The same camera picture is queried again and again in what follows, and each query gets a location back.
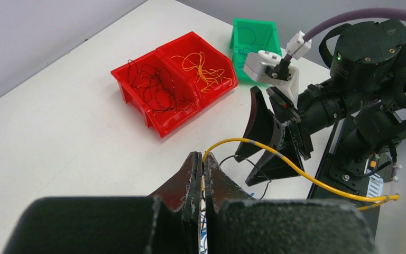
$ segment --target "blue wire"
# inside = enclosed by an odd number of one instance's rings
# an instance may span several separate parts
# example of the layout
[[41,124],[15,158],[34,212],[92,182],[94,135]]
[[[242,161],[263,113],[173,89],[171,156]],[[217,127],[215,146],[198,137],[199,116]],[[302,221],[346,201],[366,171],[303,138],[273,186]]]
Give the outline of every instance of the blue wire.
[[245,65],[245,60],[246,60],[246,57],[248,56],[248,53],[255,52],[254,47],[263,47],[264,45],[263,44],[256,44],[257,34],[256,34],[256,32],[254,31],[253,28],[251,28],[249,26],[240,26],[237,29],[249,29],[249,30],[251,30],[253,32],[253,35],[254,35],[254,40],[251,43],[251,45],[249,47],[244,47],[243,49],[239,49],[239,51],[238,51],[238,54],[240,56],[242,56],[244,61],[239,61],[238,60],[237,61],[237,67],[238,68],[243,68],[244,65]]

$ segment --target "white wall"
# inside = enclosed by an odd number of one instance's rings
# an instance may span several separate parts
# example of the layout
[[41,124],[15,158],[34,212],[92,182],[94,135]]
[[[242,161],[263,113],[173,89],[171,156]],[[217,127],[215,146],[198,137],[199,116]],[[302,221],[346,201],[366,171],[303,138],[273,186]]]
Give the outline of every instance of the white wall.
[[[322,21],[343,12],[369,7],[405,8],[402,0],[178,0],[217,19],[233,24],[233,18],[267,20],[276,23],[282,48],[299,31],[308,32]],[[324,66],[318,45],[327,31],[312,41],[305,58]],[[335,41],[328,41],[334,48]]]
[[145,0],[0,0],[0,97]]

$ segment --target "white table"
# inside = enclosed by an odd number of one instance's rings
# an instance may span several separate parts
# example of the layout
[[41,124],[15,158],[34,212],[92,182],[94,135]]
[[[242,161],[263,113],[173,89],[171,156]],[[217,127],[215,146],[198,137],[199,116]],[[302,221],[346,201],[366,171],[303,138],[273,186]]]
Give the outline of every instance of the white table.
[[[150,0],[0,98],[0,251],[24,209],[44,196],[147,195],[169,179],[191,151],[241,137],[250,113],[250,87],[239,84],[183,127],[160,139],[121,98],[110,71],[189,31],[230,56],[232,26],[172,0]],[[305,59],[300,90],[329,77]],[[330,129],[312,136],[315,174]],[[237,143],[214,153],[232,155]],[[224,164],[248,192],[248,163]],[[305,178],[276,180],[266,198],[306,198]]]

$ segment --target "yellow wire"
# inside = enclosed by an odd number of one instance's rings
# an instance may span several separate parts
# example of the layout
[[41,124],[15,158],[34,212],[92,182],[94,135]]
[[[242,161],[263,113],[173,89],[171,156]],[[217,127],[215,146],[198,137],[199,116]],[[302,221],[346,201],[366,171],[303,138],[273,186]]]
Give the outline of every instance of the yellow wire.
[[206,152],[205,155],[203,156],[203,163],[206,161],[206,158],[208,157],[209,153],[212,151],[212,149],[216,148],[217,146],[224,144],[224,143],[228,143],[228,142],[235,142],[235,141],[240,141],[240,142],[245,142],[245,143],[250,143],[253,144],[255,146],[258,146],[262,149],[267,150],[268,152],[280,157],[285,163],[287,163],[291,168],[293,168],[293,170],[295,170],[297,173],[299,173],[301,176],[305,177],[307,180],[311,181],[312,183],[314,183],[315,185],[328,190],[332,193],[335,193],[337,195],[340,195],[342,197],[345,198],[350,198],[350,199],[354,199],[357,201],[362,201],[362,202],[378,202],[376,204],[373,204],[372,206],[363,206],[360,207],[359,210],[366,210],[372,207],[376,207],[376,206],[380,206],[384,203],[386,203],[388,200],[398,200],[399,199],[399,194],[394,194],[394,195],[387,195],[387,196],[379,196],[379,197],[364,197],[364,196],[358,196],[358,195],[354,195],[351,193],[347,193],[347,192],[343,192],[339,189],[333,188],[323,182],[320,182],[319,180],[315,179],[314,177],[310,176],[309,174],[307,174],[306,172],[304,172],[303,170],[301,170],[297,165],[295,165],[291,160],[289,160],[286,156],[282,155],[281,153],[279,153],[278,151],[274,150],[273,148],[266,146],[262,143],[259,143],[257,141],[254,140],[250,140],[250,139],[244,139],[244,138],[232,138],[232,139],[225,139],[222,141],[219,141],[215,144],[213,144]]
[[[198,64],[194,63],[191,60],[189,60],[189,57],[191,57],[193,55],[198,55],[199,56]],[[223,70],[223,69],[218,69],[218,70],[209,69],[209,71],[208,71],[203,67],[203,65],[205,64],[205,61],[206,61],[206,57],[205,57],[205,54],[203,52],[199,52],[199,53],[194,52],[194,53],[191,53],[191,54],[187,55],[186,57],[172,56],[171,58],[174,58],[174,57],[183,58],[183,62],[181,64],[181,67],[183,68],[184,71],[191,71],[191,70],[197,69],[196,82],[199,82],[200,80],[202,80],[203,82],[206,83],[206,86],[202,90],[200,90],[202,93],[206,93],[209,90],[209,88],[213,88],[213,85],[220,85],[220,83],[222,82],[223,79],[230,80],[230,85],[233,84],[233,79],[232,78],[227,78],[227,77],[222,76],[223,73],[225,73],[225,70]],[[186,62],[191,63],[192,66],[185,67],[184,63],[186,63]]]

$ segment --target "green bin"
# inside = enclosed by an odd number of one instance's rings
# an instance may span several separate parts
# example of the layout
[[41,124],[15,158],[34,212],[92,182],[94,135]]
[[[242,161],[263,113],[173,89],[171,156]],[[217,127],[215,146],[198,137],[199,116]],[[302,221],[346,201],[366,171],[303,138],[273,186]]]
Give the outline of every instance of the green bin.
[[249,52],[267,50],[282,56],[276,25],[268,21],[234,19],[229,48],[233,51],[231,60],[237,79],[244,83],[257,83],[252,81],[243,71],[245,59]]

